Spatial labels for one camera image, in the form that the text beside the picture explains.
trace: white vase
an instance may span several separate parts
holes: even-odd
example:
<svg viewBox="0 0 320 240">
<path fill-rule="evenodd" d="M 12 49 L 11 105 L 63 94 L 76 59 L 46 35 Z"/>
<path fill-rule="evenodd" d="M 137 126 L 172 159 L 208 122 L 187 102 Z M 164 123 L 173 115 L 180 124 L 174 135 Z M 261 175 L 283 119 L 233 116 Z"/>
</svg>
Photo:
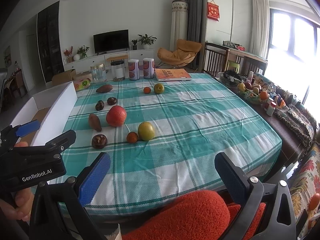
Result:
<svg viewBox="0 0 320 240">
<path fill-rule="evenodd" d="M 79 59 L 80 59 L 80 54 L 75 54 L 75 55 L 73 56 L 73 60 L 77 61 L 77 60 L 79 60 Z"/>
</svg>

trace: potted plant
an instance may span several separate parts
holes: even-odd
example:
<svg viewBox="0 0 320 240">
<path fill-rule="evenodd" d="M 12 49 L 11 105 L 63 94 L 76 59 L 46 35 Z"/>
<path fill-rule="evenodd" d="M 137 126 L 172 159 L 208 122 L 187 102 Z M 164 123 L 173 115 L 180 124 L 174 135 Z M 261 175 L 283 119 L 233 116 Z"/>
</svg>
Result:
<svg viewBox="0 0 320 240">
<path fill-rule="evenodd" d="M 70 50 L 65 49 L 65 51 L 63 52 L 63 54 L 68 57 L 69 63 L 73 61 L 72 51 L 73 51 L 73 46 L 71 46 Z"/>
<path fill-rule="evenodd" d="M 139 41 L 141 42 L 141 45 L 143 45 L 144 49 L 149 49 L 151 44 L 154 44 L 154 42 L 156 41 L 156 37 L 153 36 L 142 36 L 142 35 L 138 35 L 140 37 Z"/>
<path fill-rule="evenodd" d="M 138 42 L 138 40 L 132 40 L 131 41 L 132 43 L 133 43 L 133 50 L 137 50 L 137 42 Z"/>
<path fill-rule="evenodd" d="M 83 45 L 82 47 L 79 47 L 79 49 L 77 50 L 77 54 L 80 54 L 81 58 L 87 57 L 87 52 L 89 49 L 89 47 Z"/>
</svg>

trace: book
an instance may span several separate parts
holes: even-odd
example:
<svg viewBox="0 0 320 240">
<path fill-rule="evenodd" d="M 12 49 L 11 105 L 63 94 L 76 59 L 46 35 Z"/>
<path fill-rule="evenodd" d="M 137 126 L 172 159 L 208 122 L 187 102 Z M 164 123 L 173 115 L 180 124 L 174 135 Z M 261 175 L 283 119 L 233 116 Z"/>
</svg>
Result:
<svg viewBox="0 0 320 240">
<path fill-rule="evenodd" d="M 183 68 L 181 69 L 155 69 L 158 81 L 185 81 L 191 80 L 191 76 Z"/>
</svg>

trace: white curtain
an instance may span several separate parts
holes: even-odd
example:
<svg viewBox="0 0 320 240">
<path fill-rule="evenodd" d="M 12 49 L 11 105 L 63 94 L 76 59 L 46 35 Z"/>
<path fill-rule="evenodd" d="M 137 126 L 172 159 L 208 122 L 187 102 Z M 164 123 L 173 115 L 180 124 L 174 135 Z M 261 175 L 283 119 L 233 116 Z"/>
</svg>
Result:
<svg viewBox="0 0 320 240">
<path fill-rule="evenodd" d="M 188 2 L 184 0 L 175 0 L 172 2 L 172 23 L 170 50 L 177 48 L 178 39 L 187 39 L 188 29 Z"/>
<path fill-rule="evenodd" d="M 252 0 L 252 5 L 253 23 L 250 52 L 266 58 L 270 26 L 269 0 Z"/>
</svg>

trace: green stool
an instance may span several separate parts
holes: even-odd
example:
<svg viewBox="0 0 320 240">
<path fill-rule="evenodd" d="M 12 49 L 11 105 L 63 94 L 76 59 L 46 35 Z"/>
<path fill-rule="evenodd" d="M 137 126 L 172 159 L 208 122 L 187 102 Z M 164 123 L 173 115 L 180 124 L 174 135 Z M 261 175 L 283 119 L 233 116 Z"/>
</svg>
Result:
<svg viewBox="0 0 320 240">
<path fill-rule="evenodd" d="M 228 66 L 227 66 L 227 69 L 230 69 L 230 68 L 236 68 L 236 73 L 239 73 L 239 68 L 240 68 L 240 64 L 239 63 L 236 63 L 232 60 L 228 60 Z"/>
</svg>

